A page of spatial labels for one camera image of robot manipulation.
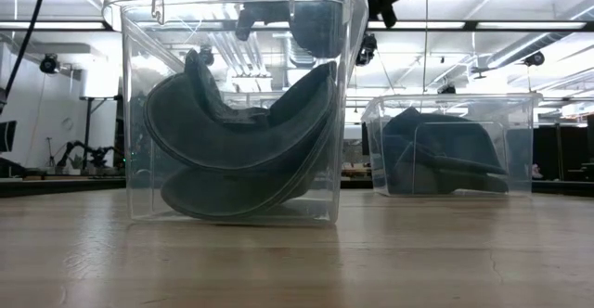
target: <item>plastic storage container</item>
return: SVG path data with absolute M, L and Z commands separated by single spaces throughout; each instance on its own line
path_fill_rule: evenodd
M 328 224 L 366 0 L 106 0 L 135 219 Z
M 369 102 L 373 188 L 386 196 L 530 192 L 537 94 L 384 96 Z

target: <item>table surface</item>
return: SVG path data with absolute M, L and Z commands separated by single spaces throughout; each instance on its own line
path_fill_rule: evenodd
M 347 190 L 339 218 L 132 223 L 123 190 L 0 199 L 0 307 L 594 306 L 594 199 Z

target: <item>white wall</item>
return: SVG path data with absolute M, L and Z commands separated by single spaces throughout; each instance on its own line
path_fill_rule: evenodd
M 6 84 L 16 56 L 6 44 L 1 45 L 0 83 Z M 81 86 L 80 81 L 71 82 L 68 76 L 45 75 L 37 63 L 24 59 L 0 116 L 0 122 L 17 121 L 13 151 L 1 156 L 25 167 L 45 167 L 49 159 L 47 137 L 52 138 L 54 153 L 69 141 L 84 141 L 86 102 L 79 99 Z M 93 114 L 89 146 L 113 146 L 115 114 L 115 102 L 105 103 Z M 63 151 L 56 154 L 56 161 Z

